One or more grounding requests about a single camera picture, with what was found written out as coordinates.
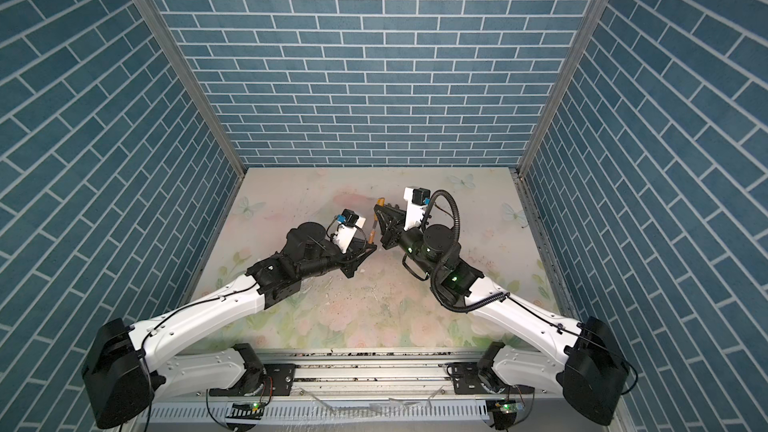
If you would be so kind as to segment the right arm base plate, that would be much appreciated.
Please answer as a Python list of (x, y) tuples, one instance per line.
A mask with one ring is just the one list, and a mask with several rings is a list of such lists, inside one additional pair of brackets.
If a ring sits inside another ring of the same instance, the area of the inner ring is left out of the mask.
[(448, 363), (444, 370), (457, 395), (527, 395), (534, 392), (534, 388), (530, 386), (506, 384), (490, 368), (479, 367), (473, 362)]

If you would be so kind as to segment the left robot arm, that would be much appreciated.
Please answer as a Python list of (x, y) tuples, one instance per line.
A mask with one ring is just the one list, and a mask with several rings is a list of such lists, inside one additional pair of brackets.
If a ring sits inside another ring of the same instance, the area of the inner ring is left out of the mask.
[(250, 345), (192, 355), (185, 349), (298, 293), (306, 279), (335, 270), (353, 277), (376, 249), (354, 226), (341, 224), (330, 234), (316, 222), (305, 222), (289, 230), (281, 251), (254, 263), (218, 290), (134, 324), (120, 318), (105, 323), (82, 367), (97, 427), (118, 427), (156, 400), (193, 392), (211, 390), (219, 396), (260, 392), (269, 381)]

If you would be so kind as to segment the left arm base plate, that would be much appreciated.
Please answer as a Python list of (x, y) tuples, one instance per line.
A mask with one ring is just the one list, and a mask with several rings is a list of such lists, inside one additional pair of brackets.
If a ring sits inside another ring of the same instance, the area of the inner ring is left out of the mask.
[(232, 387), (210, 389), (208, 394), (213, 397), (289, 396), (295, 372), (294, 364), (266, 364), (258, 372), (247, 370)]

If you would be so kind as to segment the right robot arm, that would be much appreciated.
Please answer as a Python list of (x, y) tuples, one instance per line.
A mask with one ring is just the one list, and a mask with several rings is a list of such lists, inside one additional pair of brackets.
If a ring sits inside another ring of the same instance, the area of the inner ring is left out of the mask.
[(477, 364), (482, 385), (491, 393), (519, 386), (557, 393), (586, 419), (610, 425), (639, 374), (609, 325), (596, 317), (579, 321), (539, 307), (462, 259), (461, 217), (449, 192), (408, 187), (404, 198), (404, 208), (374, 207), (382, 246), (403, 251), (403, 266), (428, 283), (440, 306), (490, 321), (535, 349), (523, 353), (493, 343)]

